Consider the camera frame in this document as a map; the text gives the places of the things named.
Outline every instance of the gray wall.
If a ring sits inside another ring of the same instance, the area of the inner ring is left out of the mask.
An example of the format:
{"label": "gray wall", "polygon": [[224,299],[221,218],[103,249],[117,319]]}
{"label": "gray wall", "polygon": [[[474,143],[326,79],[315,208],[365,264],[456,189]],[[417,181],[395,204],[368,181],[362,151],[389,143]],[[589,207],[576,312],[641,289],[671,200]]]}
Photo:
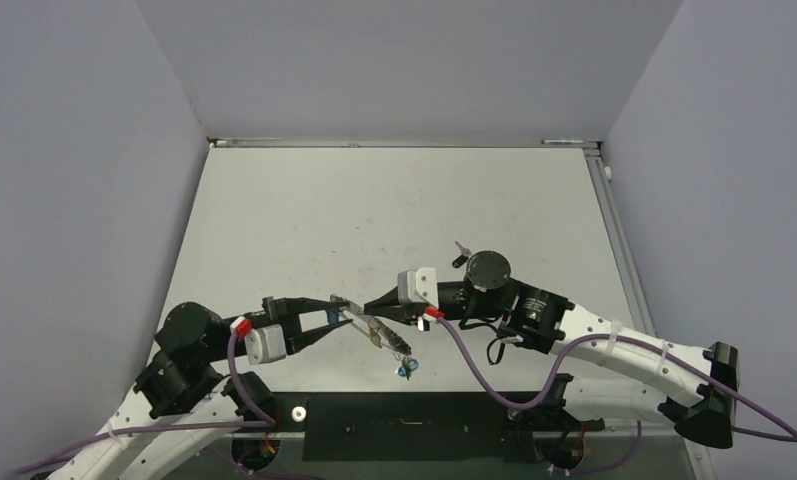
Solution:
{"label": "gray wall", "polygon": [[145,363],[202,137],[132,1],[0,2],[0,478]]}
{"label": "gray wall", "polygon": [[138,0],[217,137],[610,131],[681,0]]}
{"label": "gray wall", "polygon": [[[685,1],[605,155],[659,333],[739,347],[742,390],[797,426],[797,1]],[[796,445],[713,456],[797,478]]]}

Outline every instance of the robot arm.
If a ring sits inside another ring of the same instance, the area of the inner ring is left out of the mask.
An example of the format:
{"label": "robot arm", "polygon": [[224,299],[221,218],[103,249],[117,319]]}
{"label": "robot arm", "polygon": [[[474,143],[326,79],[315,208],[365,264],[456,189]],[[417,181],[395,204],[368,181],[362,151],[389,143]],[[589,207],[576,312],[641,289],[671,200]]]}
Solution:
{"label": "robot arm", "polygon": [[[633,382],[580,380],[580,384],[562,385],[557,400],[565,401],[558,406],[570,417],[647,420],[674,425],[681,436],[706,446],[729,448],[733,444],[735,401],[667,362],[666,353],[736,389],[734,347],[723,343],[709,349],[683,346],[626,328],[565,297],[512,278],[509,262],[497,252],[468,255],[464,251],[452,265],[463,264],[466,272],[459,282],[437,283],[433,268],[403,272],[398,286],[367,303],[365,313],[418,325],[421,330],[428,330],[438,320],[457,321],[462,329],[471,319],[498,319],[494,328],[502,343],[545,354],[556,355],[578,343],[570,348],[570,355]],[[589,335],[601,334],[604,337],[600,339],[579,343]],[[663,355],[616,341],[617,337],[652,345]]]}
{"label": "robot arm", "polygon": [[[166,425],[188,428],[198,423],[241,420],[247,402],[233,388],[232,381],[228,381],[221,394],[205,401],[222,381],[222,376],[210,363],[227,357],[232,332],[244,340],[231,345],[235,356],[247,354],[251,364],[275,362],[300,352],[351,322],[345,320],[303,331],[300,314],[346,306],[347,302],[342,301],[268,297],[263,299],[263,310],[235,319],[222,319],[197,303],[176,306],[154,337],[160,351],[136,378],[124,402],[99,433]],[[271,403],[271,391],[255,373],[248,372],[239,378],[248,399],[263,409]],[[212,441],[237,428],[113,434],[110,440],[83,448],[47,478],[162,478]]]}
{"label": "robot arm", "polygon": [[[148,413],[150,410],[151,405],[144,395],[130,391],[118,410],[98,433],[128,427],[168,425],[179,419],[177,415],[151,418]],[[77,453],[48,478],[52,480],[118,478],[119,474],[151,444],[157,435],[159,433],[136,433],[94,443]]]}

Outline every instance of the cylindrical motor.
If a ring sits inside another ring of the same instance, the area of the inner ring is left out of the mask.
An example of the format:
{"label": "cylindrical motor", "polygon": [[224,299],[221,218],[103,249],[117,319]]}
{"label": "cylindrical motor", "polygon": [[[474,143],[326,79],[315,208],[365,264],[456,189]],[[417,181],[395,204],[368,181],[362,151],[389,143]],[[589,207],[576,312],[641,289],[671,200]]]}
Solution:
{"label": "cylindrical motor", "polygon": [[510,262],[498,252],[478,252],[466,263],[463,286],[471,296],[492,299],[502,295],[510,281]]}

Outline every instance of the white table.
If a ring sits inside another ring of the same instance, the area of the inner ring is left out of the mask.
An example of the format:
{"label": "white table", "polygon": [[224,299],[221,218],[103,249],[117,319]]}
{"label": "white table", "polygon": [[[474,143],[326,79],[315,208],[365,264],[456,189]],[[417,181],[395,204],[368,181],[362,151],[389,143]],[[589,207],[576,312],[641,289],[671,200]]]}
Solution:
{"label": "white table", "polygon": [[[265,296],[363,304],[402,270],[450,262],[459,240],[511,262],[512,275],[633,327],[583,151],[499,148],[215,148],[210,151],[164,312],[195,301],[232,316]],[[304,316],[304,327],[325,315]],[[345,327],[302,353],[256,370],[277,391],[476,391],[444,329],[395,325],[421,367],[397,362]],[[552,357],[513,347],[486,365],[487,329],[463,333],[501,390],[537,388]],[[214,365],[227,373],[224,362]],[[239,359],[240,371],[249,367]],[[614,375],[578,360],[564,371]]]}

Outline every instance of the red connector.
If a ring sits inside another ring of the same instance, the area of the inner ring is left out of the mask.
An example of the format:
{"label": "red connector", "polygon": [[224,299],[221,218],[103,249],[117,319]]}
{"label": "red connector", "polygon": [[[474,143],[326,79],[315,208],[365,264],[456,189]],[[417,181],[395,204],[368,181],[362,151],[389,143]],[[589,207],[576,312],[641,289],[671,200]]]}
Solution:
{"label": "red connector", "polygon": [[239,340],[245,338],[253,328],[251,320],[247,317],[239,317],[230,324],[230,330],[236,332]]}
{"label": "red connector", "polygon": [[445,314],[433,307],[425,308],[425,315],[430,315],[433,318],[445,318]]}

